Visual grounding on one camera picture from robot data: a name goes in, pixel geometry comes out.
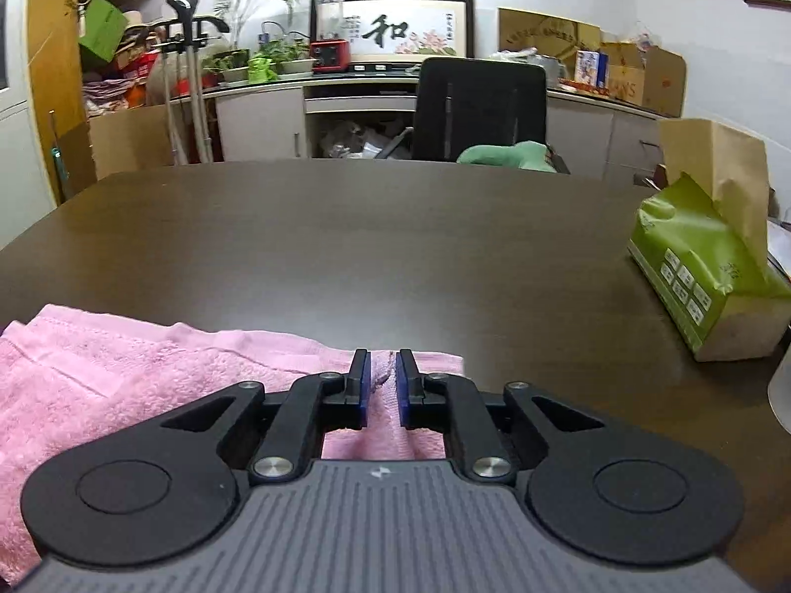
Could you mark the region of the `red blender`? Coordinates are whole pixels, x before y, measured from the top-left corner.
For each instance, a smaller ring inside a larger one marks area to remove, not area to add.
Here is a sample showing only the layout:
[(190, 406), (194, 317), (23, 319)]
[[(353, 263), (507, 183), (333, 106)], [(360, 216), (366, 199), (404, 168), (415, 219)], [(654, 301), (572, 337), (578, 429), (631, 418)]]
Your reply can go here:
[(311, 0), (308, 53), (318, 74), (343, 72), (350, 67), (343, 4), (345, 0)]

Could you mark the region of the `flat cardboard sheet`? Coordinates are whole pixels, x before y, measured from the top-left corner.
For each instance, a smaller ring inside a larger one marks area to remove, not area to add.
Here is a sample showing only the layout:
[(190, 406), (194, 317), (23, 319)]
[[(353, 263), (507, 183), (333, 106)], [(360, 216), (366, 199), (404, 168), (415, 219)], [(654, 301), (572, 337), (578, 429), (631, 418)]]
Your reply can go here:
[(540, 55), (558, 59), (570, 70), (575, 67), (579, 51), (601, 48), (602, 31), (595, 24), (512, 8), (499, 8), (497, 22), (500, 51), (535, 48)]

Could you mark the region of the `potted green plant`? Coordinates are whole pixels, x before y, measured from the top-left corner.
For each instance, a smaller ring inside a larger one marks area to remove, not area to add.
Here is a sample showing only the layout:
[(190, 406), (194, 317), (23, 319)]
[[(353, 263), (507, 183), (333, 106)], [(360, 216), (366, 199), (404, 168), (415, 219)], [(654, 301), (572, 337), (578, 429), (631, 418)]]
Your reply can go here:
[(228, 31), (209, 42), (201, 59), (202, 71), (219, 82), (230, 82), (245, 79), (249, 60), (256, 62), (258, 55), (269, 60), (272, 71), (283, 60), (302, 56), (307, 51), (307, 35), (292, 31), (302, 1), (213, 0), (213, 15)]

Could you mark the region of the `green plush cushion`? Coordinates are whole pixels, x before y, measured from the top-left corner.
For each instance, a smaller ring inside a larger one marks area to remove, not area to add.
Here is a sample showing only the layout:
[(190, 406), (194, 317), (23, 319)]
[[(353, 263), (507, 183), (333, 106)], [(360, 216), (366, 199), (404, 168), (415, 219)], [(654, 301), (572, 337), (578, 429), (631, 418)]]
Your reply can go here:
[(512, 146), (477, 145), (458, 155), (460, 165), (482, 165), (514, 170), (555, 173), (550, 150), (543, 143), (524, 141)]

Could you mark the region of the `green paper bag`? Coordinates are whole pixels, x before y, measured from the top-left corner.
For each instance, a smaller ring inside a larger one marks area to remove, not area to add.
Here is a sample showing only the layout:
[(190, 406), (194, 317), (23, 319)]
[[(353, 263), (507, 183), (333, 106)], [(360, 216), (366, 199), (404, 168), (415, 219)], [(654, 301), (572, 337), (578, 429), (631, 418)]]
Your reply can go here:
[(82, 62), (111, 62), (127, 25), (125, 14), (107, 0), (90, 0), (79, 8), (78, 44)]

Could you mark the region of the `green tissue pack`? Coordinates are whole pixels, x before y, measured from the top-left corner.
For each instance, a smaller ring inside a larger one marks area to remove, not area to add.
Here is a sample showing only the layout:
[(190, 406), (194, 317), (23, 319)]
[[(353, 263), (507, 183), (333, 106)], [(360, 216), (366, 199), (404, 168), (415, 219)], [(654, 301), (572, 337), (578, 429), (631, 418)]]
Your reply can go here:
[(642, 202), (627, 250), (698, 361), (766, 357), (789, 328), (789, 280), (687, 175)]

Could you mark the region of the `brown paper bag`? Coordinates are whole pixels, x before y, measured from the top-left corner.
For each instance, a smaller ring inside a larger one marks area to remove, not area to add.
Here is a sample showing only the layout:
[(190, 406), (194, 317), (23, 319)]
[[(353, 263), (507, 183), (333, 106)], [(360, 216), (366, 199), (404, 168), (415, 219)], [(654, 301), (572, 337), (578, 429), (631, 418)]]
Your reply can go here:
[(770, 203), (764, 142), (719, 122), (685, 118), (659, 121), (659, 145), (668, 182), (692, 178), (764, 268)]

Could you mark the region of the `framed painting on counter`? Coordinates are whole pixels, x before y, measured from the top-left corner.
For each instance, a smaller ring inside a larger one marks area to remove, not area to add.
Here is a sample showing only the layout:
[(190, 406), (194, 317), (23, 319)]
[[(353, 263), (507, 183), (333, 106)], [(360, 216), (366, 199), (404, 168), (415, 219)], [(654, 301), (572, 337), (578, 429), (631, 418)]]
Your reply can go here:
[(475, 55), (475, 0), (345, 0), (343, 15), (350, 43), (346, 71)]

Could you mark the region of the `pink towel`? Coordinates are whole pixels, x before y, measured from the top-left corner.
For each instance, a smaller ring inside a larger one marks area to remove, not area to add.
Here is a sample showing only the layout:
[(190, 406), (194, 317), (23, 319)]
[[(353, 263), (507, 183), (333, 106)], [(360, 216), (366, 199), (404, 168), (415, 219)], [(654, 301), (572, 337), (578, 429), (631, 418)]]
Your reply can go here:
[(296, 335), (164, 327), (60, 305), (13, 321), (1, 334), (1, 581), (38, 562), (19, 499), (47, 458), (240, 381), (279, 392), (350, 361), (352, 352)]

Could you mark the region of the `cardboard box on floor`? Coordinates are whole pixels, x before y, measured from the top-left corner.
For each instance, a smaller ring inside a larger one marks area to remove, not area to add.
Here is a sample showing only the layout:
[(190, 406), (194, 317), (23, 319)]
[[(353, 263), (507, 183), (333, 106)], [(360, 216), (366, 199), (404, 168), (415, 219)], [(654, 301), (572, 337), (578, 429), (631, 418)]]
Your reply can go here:
[(110, 175), (175, 162), (164, 106), (114, 111), (57, 131), (52, 155), (65, 200)]

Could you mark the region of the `black office chair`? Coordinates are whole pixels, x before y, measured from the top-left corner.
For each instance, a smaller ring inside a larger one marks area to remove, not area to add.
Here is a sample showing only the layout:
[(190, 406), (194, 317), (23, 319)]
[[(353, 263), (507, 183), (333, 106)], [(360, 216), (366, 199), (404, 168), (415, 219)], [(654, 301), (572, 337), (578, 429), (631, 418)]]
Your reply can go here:
[(379, 153), (393, 157), (410, 143), (416, 161), (456, 162), (477, 145), (543, 143), (555, 173), (569, 168), (547, 142), (547, 74), (535, 64), (429, 58), (421, 64), (413, 124)]

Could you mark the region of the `blue white small box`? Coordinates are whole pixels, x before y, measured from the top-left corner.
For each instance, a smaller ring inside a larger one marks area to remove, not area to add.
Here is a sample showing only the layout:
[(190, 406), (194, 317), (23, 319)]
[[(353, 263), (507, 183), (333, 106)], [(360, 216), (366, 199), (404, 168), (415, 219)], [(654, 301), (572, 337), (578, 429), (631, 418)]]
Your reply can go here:
[(601, 51), (581, 49), (576, 53), (574, 81), (581, 85), (605, 88), (609, 55)]

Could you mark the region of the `cardboard box on counter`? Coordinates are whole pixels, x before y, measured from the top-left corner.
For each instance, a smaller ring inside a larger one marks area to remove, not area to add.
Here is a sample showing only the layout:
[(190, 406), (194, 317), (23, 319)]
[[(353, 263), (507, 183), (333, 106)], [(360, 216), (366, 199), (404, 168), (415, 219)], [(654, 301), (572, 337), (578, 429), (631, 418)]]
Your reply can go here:
[(612, 98), (659, 115), (678, 118), (684, 109), (686, 62), (681, 55), (650, 45), (603, 43), (606, 87)]

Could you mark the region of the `white counter cabinet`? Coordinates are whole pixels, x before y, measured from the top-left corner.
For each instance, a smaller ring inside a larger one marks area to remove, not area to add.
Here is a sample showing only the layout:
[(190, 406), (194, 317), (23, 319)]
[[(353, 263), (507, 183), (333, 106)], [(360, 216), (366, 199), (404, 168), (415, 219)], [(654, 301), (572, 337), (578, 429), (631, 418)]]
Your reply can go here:
[[(339, 123), (378, 132), (378, 143), (413, 123), (418, 79), (405, 72), (240, 82), (204, 94), (217, 161), (318, 158)], [(659, 116), (629, 104), (547, 92), (547, 139), (576, 177), (629, 186), (663, 161)]]

